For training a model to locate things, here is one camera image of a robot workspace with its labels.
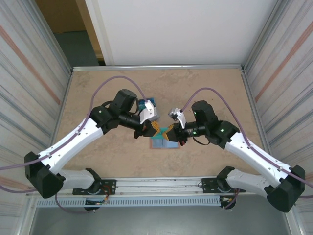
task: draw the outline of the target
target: beige countertop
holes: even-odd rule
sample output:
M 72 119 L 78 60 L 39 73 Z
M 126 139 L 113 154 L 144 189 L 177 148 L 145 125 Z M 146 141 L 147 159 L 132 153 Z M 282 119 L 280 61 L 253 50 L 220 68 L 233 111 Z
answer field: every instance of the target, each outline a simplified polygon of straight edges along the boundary
M 248 137 L 257 145 L 261 141 L 238 69 L 196 70 L 123 70 L 76 71 L 68 93 L 57 140 L 73 130 L 85 118 L 90 98 L 106 79 L 123 75 L 133 79 L 147 97 L 154 97 L 161 118 L 161 127 L 173 120 L 167 116 L 173 107 L 182 108 L 194 91 L 211 87 L 221 93 L 242 123 Z M 115 79 L 105 85 L 94 100 L 94 107 L 114 99 L 121 89 L 135 92 L 137 89 L 125 79 Z M 194 121 L 191 104 L 206 100 L 214 108 L 219 119 L 235 124 L 229 110 L 213 92 L 202 91 L 184 114 L 187 121 Z M 89 144 L 73 157 L 65 169 L 94 169 L 101 177 L 173 177 L 212 176 L 225 166 L 233 166 L 247 173 L 256 173 L 237 156 L 215 145 L 202 146 L 190 139 L 179 149 L 151 149 L 149 138 L 134 139 L 134 132 L 125 127 L 109 131 L 105 136 Z

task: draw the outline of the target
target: purple cable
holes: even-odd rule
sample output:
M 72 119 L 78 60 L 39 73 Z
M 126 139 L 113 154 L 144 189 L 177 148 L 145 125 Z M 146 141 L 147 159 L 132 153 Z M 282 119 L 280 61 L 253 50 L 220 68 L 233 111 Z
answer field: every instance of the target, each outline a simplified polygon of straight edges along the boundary
M 23 190 L 23 191 L 16 191 L 16 190 L 11 190 L 9 188 L 5 188 L 3 187 L 2 185 L 0 185 L 0 189 L 2 189 L 3 191 L 6 191 L 6 192 L 10 192 L 10 193 L 29 193 L 29 192 L 36 192 L 36 190 L 33 188 L 33 189 L 29 189 L 29 190 Z
M 88 110 L 88 113 L 86 115 L 86 118 L 82 124 L 82 126 L 78 129 L 78 132 L 80 132 L 86 125 L 87 121 L 88 121 L 88 118 L 90 116 L 90 113 L 91 113 L 91 110 L 92 110 L 92 105 L 93 105 L 93 100 L 94 100 L 94 97 L 96 96 L 96 94 L 98 93 L 98 91 L 104 86 L 106 85 L 108 82 L 110 82 L 111 80 L 113 79 L 116 79 L 116 78 L 124 78 L 128 81 L 130 81 L 131 83 L 134 84 L 134 86 L 138 89 L 138 91 L 140 92 L 141 96 L 143 97 L 143 99 L 145 100 L 145 102 L 147 102 L 147 98 L 146 96 L 144 95 L 144 93 L 142 92 L 142 90 L 140 89 L 140 87 L 134 82 L 132 81 L 130 78 L 128 77 L 125 77 L 125 76 L 114 76 L 114 77 L 111 77 L 109 79 L 107 79 L 106 81 L 104 81 L 96 90 L 95 92 L 93 93 L 92 97 L 91 97 L 91 100 L 90 100 L 90 106 L 89 106 L 89 110 Z M 59 147 L 55 148 L 54 150 L 52 150 L 50 152 L 50 155 L 54 154 L 55 152 L 59 151 L 61 148 L 63 148 L 64 146 L 66 146 L 68 143 L 70 143 L 78 134 L 75 133 L 74 135 L 72 135 L 67 141 L 65 141 L 63 144 L 61 144 Z M 23 166 L 27 166 L 27 165 L 31 165 L 31 164 L 34 164 L 34 163 L 38 163 L 38 162 L 41 162 L 42 160 L 48 158 L 49 155 L 45 155 L 43 156 L 42 158 L 39 158 L 39 159 L 36 159 L 36 160 L 33 160 L 33 161 L 30 161 L 30 162 L 27 162 L 27 163 L 23 163 L 23 164 L 17 164 L 17 165 L 9 165 L 9 166 L 3 166 L 3 167 L 0 167 L 0 170 L 9 170 L 9 169 L 14 169 L 14 168 L 19 168 L 19 167 L 23 167 Z
M 257 155 L 259 155 L 262 159 L 264 159 L 265 161 L 267 161 L 268 163 L 272 164 L 274 167 L 276 167 L 277 169 L 280 168 L 279 165 L 277 165 L 275 162 L 272 162 L 270 159 L 267 159 L 265 156 L 263 156 L 263 154 L 259 153 L 255 148 L 253 148 L 253 146 L 251 146 L 247 136 L 246 136 L 246 133 L 242 127 L 242 125 L 240 124 L 239 120 L 237 119 L 235 113 L 232 111 L 231 107 L 229 106 L 229 104 L 226 102 L 226 100 L 221 96 L 220 93 L 218 93 L 215 89 L 213 88 L 210 88 L 210 87 L 203 87 L 203 88 L 200 88 L 198 89 L 196 92 L 193 93 L 193 95 L 189 98 L 189 100 L 187 101 L 187 103 L 184 105 L 184 107 L 181 109 L 182 111 L 184 111 L 186 109 L 186 107 L 188 106 L 188 104 L 191 102 L 191 100 L 195 97 L 195 95 L 197 93 L 199 93 L 200 91 L 203 91 L 203 90 L 209 90 L 209 91 L 213 91 L 215 94 L 217 94 L 219 96 L 219 98 L 221 98 L 221 100 L 224 102 L 224 104 L 226 105 L 226 107 L 229 109 L 230 113 L 232 114 L 232 116 L 234 117 L 236 123 L 238 124 L 239 126 L 239 129 L 241 131 L 241 133 L 243 134 L 243 137 L 245 139 L 245 142 L 246 144 L 250 147 L 250 149 L 255 152 Z M 311 188 L 313 188 L 313 184 L 304 180 L 304 179 L 301 179 L 300 177 L 296 176 L 295 174 L 291 173 L 291 172 L 288 172 L 286 171 L 285 169 L 281 169 L 282 172 L 288 174 L 289 176 L 297 179 L 298 181 L 310 186 Z M 309 195 L 309 196 L 302 196 L 300 198 L 313 198 L 313 195 Z
M 224 207 L 224 209 L 227 209 L 228 207 L 230 207 L 230 205 L 232 205 L 233 203 L 235 203 L 235 201 L 236 201 L 236 199 L 237 199 L 237 197 L 238 197 L 238 195 L 239 195 L 239 191 L 240 191 L 240 189 L 237 188 L 237 192 L 236 192 L 236 194 L 235 194 L 235 197 L 233 198 L 233 200 L 231 200 L 231 202 L 230 202 L 227 206 Z
M 93 211 L 83 211 L 83 212 L 82 211 L 78 211 L 77 212 L 77 211 L 66 209 L 66 208 L 62 207 L 61 204 L 59 203 L 57 195 L 55 195 L 54 198 L 55 198 L 55 202 L 58 205 L 58 207 L 60 209 L 62 209 L 63 211 L 67 212 L 67 213 L 71 213 L 71 214 L 89 214 L 89 213 L 93 212 Z

